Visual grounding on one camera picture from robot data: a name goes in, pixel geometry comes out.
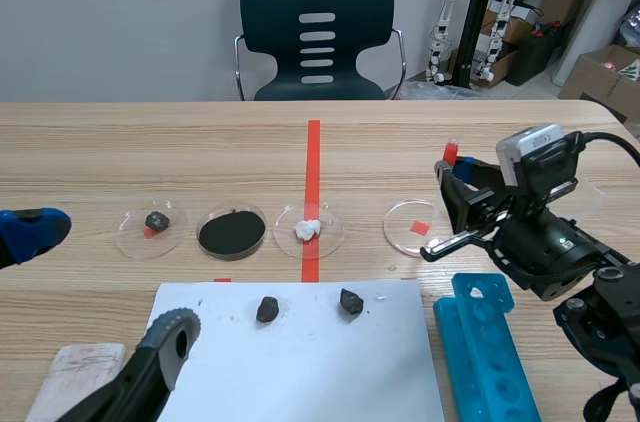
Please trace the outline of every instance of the black rock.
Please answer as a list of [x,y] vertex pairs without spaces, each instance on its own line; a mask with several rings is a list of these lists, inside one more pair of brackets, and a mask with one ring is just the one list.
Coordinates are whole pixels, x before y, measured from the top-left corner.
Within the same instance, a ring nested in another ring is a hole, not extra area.
[[260,307],[258,307],[258,312],[256,313],[256,320],[258,322],[267,323],[271,322],[278,316],[278,299],[275,297],[264,297],[262,299],[262,303]]
[[340,292],[340,305],[351,315],[358,315],[364,308],[364,300],[358,297],[358,294],[342,289]]
[[169,217],[164,215],[162,212],[157,211],[151,212],[147,215],[147,218],[144,221],[144,225],[156,232],[167,230],[170,223],[171,221],[169,220]]

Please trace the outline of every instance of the blue plastic block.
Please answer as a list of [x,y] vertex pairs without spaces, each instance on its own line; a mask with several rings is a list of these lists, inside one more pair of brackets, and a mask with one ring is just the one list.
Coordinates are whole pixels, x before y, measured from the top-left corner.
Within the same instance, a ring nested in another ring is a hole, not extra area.
[[453,291],[434,311],[460,421],[540,422],[504,317],[514,307],[504,276],[456,274]]

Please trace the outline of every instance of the petri dish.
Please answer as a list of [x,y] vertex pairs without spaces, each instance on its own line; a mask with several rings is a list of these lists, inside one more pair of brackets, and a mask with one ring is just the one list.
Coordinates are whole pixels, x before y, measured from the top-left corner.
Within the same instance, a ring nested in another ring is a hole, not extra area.
[[209,257],[234,261],[255,253],[266,232],[267,219],[262,211],[239,202],[210,210],[200,219],[196,238],[200,249]]
[[[319,257],[326,257],[334,252],[344,239],[344,224],[328,204],[320,203],[318,206],[318,220],[320,221],[320,235],[318,236]],[[305,206],[288,205],[278,215],[273,224],[273,235],[278,247],[285,254],[297,259],[314,257],[305,254],[305,242],[296,237],[295,225],[305,218]]]
[[421,199],[395,204],[384,216],[383,229],[393,247],[412,257],[420,257],[420,248],[434,240],[453,236],[447,215],[437,204]]
[[586,177],[578,176],[578,185],[574,191],[551,202],[549,210],[558,217],[575,219],[578,223],[583,223],[589,217],[598,215],[606,199],[607,196],[596,189]]
[[[145,220],[151,212],[160,212],[169,218],[169,227],[149,237]],[[116,231],[116,245],[132,259],[153,259],[173,250],[187,231],[187,212],[170,200],[154,200],[140,208],[128,211]]]

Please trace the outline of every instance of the white cloth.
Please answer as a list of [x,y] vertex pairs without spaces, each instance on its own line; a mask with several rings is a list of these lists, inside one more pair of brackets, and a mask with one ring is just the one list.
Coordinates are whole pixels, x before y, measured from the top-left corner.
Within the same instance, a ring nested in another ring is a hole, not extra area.
[[307,242],[314,235],[320,235],[320,226],[319,220],[301,220],[295,227],[296,237]]

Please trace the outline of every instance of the wall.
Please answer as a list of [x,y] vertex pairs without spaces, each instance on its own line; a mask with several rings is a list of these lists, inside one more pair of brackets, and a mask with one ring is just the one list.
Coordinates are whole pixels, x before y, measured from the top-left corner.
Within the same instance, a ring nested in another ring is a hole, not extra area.
[[[458,40],[468,1],[460,2]],[[396,0],[408,73],[426,67],[441,0]],[[1,101],[236,100],[233,37],[238,0],[0,0]],[[358,68],[383,88],[400,75],[394,39]],[[275,73],[244,51],[246,92]]]

